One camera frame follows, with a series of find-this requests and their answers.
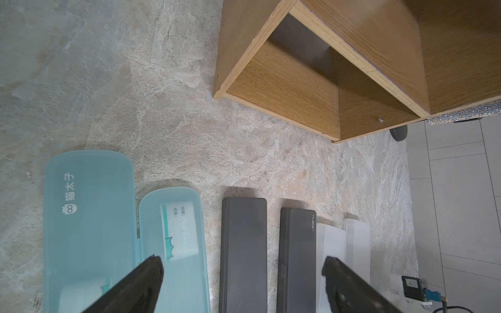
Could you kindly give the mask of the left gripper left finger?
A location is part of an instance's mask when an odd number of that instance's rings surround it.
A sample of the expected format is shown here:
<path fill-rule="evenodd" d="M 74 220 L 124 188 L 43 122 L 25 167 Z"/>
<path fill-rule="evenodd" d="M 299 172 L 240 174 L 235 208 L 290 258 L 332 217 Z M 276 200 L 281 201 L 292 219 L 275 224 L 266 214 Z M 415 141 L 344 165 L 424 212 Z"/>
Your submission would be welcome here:
<path fill-rule="evenodd" d="M 89 306 L 86 312 L 154 312 L 163 283 L 164 267 L 152 255 Z"/>

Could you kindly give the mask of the black pencil case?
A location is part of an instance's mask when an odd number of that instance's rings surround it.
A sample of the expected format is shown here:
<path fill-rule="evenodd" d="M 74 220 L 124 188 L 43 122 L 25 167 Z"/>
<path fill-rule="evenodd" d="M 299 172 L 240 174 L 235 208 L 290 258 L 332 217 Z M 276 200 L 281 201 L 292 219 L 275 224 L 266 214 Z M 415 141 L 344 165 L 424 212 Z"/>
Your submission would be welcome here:
<path fill-rule="evenodd" d="M 267 201 L 225 198 L 219 312 L 267 312 Z"/>
<path fill-rule="evenodd" d="M 277 312 L 316 311 L 317 214 L 281 209 Z"/>

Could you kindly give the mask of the translucent white case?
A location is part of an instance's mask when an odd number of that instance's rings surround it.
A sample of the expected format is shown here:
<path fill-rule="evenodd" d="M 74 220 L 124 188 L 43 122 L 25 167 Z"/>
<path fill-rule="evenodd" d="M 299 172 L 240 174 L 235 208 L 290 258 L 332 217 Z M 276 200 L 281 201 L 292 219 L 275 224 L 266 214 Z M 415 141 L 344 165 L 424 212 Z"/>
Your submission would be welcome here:
<path fill-rule="evenodd" d="M 347 233 L 327 224 L 317 224 L 316 313 L 331 313 L 322 268 L 328 256 L 346 260 Z"/>
<path fill-rule="evenodd" d="M 344 219 L 347 233 L 346 262 L 366 283 L 371 279 L 371 227 L 355 219 Z"/>

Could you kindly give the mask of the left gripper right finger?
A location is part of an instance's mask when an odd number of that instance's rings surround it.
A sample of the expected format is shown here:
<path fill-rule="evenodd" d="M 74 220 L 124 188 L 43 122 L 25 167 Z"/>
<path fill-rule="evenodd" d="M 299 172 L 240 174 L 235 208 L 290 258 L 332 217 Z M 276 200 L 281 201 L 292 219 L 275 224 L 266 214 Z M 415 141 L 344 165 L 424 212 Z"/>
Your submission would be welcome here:
<path fill-rule="evenodd" d="M 322 276 L 332 312 L 400 311 L 338 258 L 326 258 Z"/>

